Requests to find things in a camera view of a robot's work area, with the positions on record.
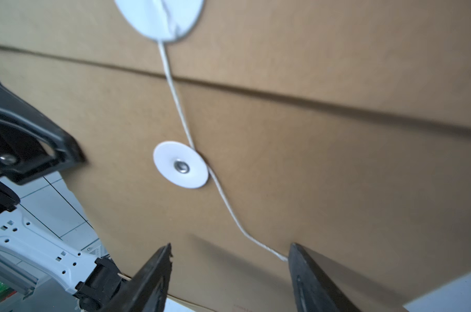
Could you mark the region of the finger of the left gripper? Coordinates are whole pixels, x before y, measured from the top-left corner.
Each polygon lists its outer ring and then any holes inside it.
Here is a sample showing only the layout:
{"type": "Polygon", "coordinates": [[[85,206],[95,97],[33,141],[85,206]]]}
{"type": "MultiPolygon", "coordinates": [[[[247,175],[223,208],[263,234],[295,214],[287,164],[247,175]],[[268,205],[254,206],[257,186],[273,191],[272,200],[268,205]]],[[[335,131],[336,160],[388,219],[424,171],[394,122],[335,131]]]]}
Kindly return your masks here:
{"type": "Polygon", "coordinates": [[[0,83],[0,178],[24,185],[84,162],[74,137],[0,83]]]}

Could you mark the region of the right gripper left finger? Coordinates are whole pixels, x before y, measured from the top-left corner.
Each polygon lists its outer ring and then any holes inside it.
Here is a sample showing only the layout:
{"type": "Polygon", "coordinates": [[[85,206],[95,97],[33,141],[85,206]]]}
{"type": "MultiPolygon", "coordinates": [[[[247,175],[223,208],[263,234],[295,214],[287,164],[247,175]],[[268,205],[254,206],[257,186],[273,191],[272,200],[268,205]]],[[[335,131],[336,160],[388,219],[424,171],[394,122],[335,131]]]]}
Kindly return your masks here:
{"type": "Polygon", "coordinates": [[[171,244],[159,248],[102,310],[163,312],[173,269],[172,256],[171,244]]]}

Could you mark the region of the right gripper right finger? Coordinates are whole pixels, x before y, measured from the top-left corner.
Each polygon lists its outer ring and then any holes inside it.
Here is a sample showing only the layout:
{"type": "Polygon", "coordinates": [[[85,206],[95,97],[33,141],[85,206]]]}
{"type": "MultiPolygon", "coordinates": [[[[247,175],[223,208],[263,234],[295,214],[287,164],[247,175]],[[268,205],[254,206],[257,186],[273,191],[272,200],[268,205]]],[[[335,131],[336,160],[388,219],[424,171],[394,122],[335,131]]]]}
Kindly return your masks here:
{"type": "Polygon", "coordinates": [[[359,312],[305,248],[291,244],[288,266],[298,312],[359,312]]]}

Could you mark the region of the kraft file bag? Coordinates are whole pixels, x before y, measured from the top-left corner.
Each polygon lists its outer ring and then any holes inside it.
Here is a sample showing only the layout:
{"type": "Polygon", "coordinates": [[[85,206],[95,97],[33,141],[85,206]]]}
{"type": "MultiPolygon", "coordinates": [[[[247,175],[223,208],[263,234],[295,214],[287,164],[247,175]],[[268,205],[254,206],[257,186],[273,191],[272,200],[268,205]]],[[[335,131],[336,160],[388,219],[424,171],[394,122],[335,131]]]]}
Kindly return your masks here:
{"type": "Polygon", "coordinates": [[[62,176],[117,265],[293,311],[307,247],[363,311],[471,272],[471,1],[207,1],[166,46],[114,1],[0,1],[0,81],[73,136],[62,176]]]}

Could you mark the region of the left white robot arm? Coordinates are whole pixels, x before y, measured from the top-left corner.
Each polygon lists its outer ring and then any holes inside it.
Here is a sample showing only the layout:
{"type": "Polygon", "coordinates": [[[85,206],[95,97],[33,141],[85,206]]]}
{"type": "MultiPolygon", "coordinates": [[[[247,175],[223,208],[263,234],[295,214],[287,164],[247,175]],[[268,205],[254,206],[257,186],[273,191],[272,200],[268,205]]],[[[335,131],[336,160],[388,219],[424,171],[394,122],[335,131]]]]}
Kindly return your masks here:
{"type": "Polygon", "coordinates": [[[25,185],[85,161],[75,139],[0,83],[0,251],[51,276],[84,311],[102,311],[123,287],[115,263],[72,248],[18,209],[3,182],[25,185]]]}

